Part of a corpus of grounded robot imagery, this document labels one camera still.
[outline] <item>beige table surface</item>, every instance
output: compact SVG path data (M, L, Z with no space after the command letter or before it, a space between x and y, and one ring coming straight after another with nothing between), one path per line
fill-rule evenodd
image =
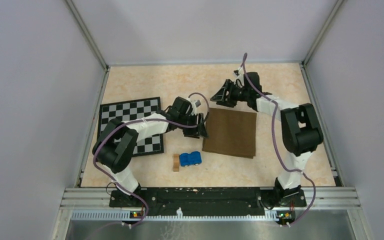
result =
M190 93L200 92L208 99L233 78L238 64L208 65L155 65L111 67L102 104L161 98L161 108L171 105L177 96L187 98ZM258 72L263 92L273 93L287 101L308 103L309 96L298 63L247 64L249 72ZM199 107L206 112L204 101ZM235 108L227 108L210 102L212 108L235 109L253 112L245 102ZM281 124L276 121L276 139L279 150L285 155ZM95 127L92 146L97 139ZM163 135L164 153L134 157L130 167L143 187L258 187L273 186L281 172L281 165L273 149L271 117L257 114L256 156L253 159L203 152L202 139L184 137L181 130ZM173 154L201 151L202 164L180 167L173 172ZM105 187L110 179L93 166L92 150L89 152L83 174L82 187ZM305 172L317 186L334 186L331 167L323 144L308 160ZM303 186L311 186L302 178Z

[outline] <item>blue toy car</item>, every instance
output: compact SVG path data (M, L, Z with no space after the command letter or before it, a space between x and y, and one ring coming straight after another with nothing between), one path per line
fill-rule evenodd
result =
M203 160L199 151L193 151L191 153L182 153L179 156L180 166L187 167L189 165L200 165Z

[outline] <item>white wall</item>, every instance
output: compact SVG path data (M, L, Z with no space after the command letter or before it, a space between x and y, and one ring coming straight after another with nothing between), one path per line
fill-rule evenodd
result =
M345 183L384 239L384 1L347 1L309 65Z
M102 79L62 0L0 0L0 240L51 237Z
M336 0L75 0L108 64L301 61Z

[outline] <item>floor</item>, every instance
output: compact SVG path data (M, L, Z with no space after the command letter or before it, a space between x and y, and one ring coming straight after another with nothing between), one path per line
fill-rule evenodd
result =
M102 104L161 97L161 108L165 109L177 96L186 98L193 92L200 92L209 99L221 88L225 79L233 78L233 70L237 68L238 64L111 67ZM298 63L250 63L246 65L246 69L249 72L258 72L263 92L273 93L297 104L310 101ZM216 105L215 102L211 102L210 107L232 109ZM239 102L234 109L253 112L244 102ZM200 110L207 111L205 105ZM273 186L282 167L273 149L270 127L271 117L258 114L256 156L253 159L202 151L201 165L181 167L179 172L173 172L173 154L201 151L203 141L183 137L181 130L175 130L163 136L164 153L135 157L130 162L130 167L143 187ZM280 152L285 154L280 122L276 123L275 131ZM92 146L96 139L97 127ZM105 187L110 180L94 168L92 160L90 150L81 186ZM317 186L335 185L322 144L308 160L305 172ZM304 178L302 185L311 186Z

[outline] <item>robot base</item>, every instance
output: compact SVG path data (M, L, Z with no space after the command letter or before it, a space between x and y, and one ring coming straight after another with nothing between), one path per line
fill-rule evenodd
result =
M135 191L149 205L149 216L174 216L179 208L185 216L261 216L265 209L289 207L292 201L295 207L307 206L301 189L281 198L276 193L277 188L270 187L138 187ZM111 192L110 208L142 206L120 190Z
M304 191L301 189L301 185L295 188L283 189L278 178L276 178L273 192L276 202L275 205L288 207L291 205L291 202L293 202L296 207L301 205L307 206L306 197L304 195Z

